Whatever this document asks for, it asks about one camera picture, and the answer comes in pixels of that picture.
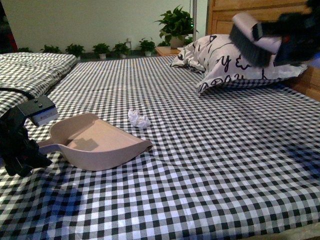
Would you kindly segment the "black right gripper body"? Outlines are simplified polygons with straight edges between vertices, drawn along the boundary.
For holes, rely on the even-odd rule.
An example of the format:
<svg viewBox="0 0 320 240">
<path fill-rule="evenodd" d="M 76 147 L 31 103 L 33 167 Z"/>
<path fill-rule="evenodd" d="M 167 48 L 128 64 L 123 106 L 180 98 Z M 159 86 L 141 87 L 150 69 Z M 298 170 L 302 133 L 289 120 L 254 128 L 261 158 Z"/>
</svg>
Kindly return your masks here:
<svg viewBox="0 0 320 240">
<path fill-rule="evenodd" d="M 255 41 L 280 38 L 274 63 L 320 64 L 320 2 L 308 0 L 310 13 L 283 13 L 277 21 L 258 22 L 252 27 Z"/>
</svg>

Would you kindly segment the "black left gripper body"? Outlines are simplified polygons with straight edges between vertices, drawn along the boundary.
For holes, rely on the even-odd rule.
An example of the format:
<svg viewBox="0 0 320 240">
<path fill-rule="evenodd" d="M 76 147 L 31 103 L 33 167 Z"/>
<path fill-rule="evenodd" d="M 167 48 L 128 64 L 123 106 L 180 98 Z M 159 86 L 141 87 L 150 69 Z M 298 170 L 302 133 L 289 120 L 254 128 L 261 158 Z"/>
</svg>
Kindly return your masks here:
<svg viewBox="0 0 320 240">
<path fill-rule="evenodd" d="M 26 119 L 18 106 L 0 117 L 0 157 L 10 176 L 26 177 L 32 170 L 52 164 L 46 154 L 40 153 L 38 143 L 29 139 Z"/>
</svg>

